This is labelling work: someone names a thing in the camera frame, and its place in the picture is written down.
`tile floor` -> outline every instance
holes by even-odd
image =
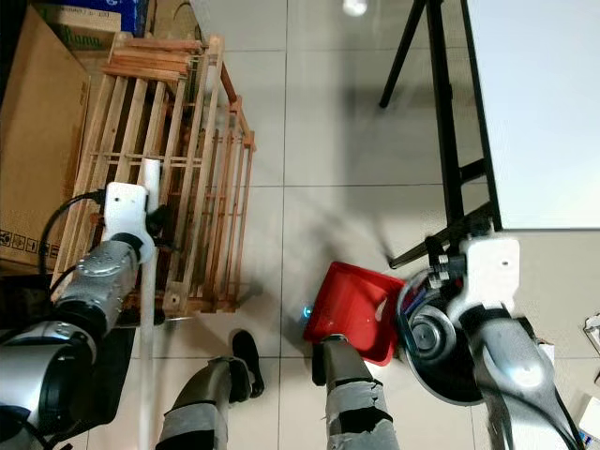
[[[253,174],[244,277],[234,315],[201,316],[157,329],[157,435],[161,415],[211,356],[227,353],[236,329],[256,338],[267,389],[230,413],[230,448],[325,448],[322,388],[310,380],[302,310],[331,261],[386,269],[384,255],[443,225],[427,30],[421,23],[386,111],[377,102],[411,2],[371,0],[361,18],[341,0],[214,0],[214,29],[244,96],[259,152]],[[443,3],[457,139],[463,162],[481,155],[458,0]],[[486,187],[466,189],[467,204]],[[575,413],[583,394],[600,397],[600,358],[581,331],[598,312],[593,282],[598,233],[523,234],[517,296],[539,335],[556,344],[557,383]],[[405,276],[420,262],[397,271]],[[76,449],[136,448],[137,350],[116,419],[73,440]],[[385,384],[403,450],[487,449],[486,413],[425,391],[394,361],[375,367]]]

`gray tape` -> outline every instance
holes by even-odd
[[[375,382],[348,382],[336,387],[327,396],[325,412],[327,426],[344,411],[375,407],[387,413],[383,387]]]
[[[227,444],[227,422],[215,405],[195,403],[167,412],[159,441],[163,442],[174,436],[192,431],[210,430],[215,431],[216,448],[225,448]]]
[[[368,432],[344,433],[329,437],[328,450],[399,450],[396,432],[389,420],[383,419]]]

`black metal stand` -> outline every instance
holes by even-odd
[[[452,244],[457,231],[453,225],[455,222],[465,218],[462,202],[462,185],[485,174],[485,167],[483,159],[479,159],[464,167],[458,165],[457,137],[454,127],[454,115],[452,114],[452,85],[450,84],[450,76],[448,74],[448,60],[443,37],[442,0],[414,0],[400,45],[397,48],[392,69],[383,89],[380,106],[385,108],[390,101],[402,65],[411,47],[417,24],[419,24],[425,8],[427,8],[431,71],[433,74],[438,139],[440,141],[443,197],[448,224],[448,228],[438,234],[444,233],[445,235],[447,233],[450,236],[450,244]],[[482,208],[476,210],[479,211],[478,214],[481,215],[484,212],[487,214],[489,208]],[[395,269],[425,254],[427,254],[425,244],[420,244],[390,261],[390,267]]]

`red plastic tray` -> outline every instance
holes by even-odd
[[[332,262],[304,339],[318,343],[332,334],[343,334],[364,359],[385,366],[398,343],[395,317],[402,286],[401,279]]]

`white pipe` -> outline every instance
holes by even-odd
[[[143,186],[148,191],[147,213],[158,208],[160,161],[144,159]],[[140,450],[150,450],[153,445],[155,424],[155,383],[153,368],[154,307],[156,296],[158,252],[152,249],[152,257],[142,265],[141,321],[140,321],[140,428],[138,444]]]

